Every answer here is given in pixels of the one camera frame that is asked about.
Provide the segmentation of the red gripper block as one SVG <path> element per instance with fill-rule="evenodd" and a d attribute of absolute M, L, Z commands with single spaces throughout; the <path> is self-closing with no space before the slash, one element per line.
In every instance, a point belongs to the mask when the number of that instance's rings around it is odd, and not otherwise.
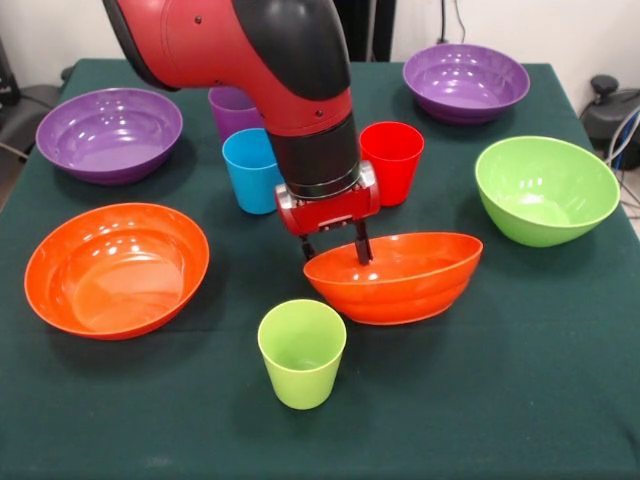
<path fill-rule="evenodd" d="M 294 236 L 299 236 L 307 260 L 316 256 L 308 234 L 354 222 L 358 261 L 361 265 L 368 265 L 373 260 L 366 223 L 360 221 L 377 214 L 381 207 L 379 185 L 369 161 L 360 162 L 358 181 L 338 195 L 303 200 L 294 197 L 285 184 L 280 184 L 275 187 L 275 201 L 287 230 Z"/>

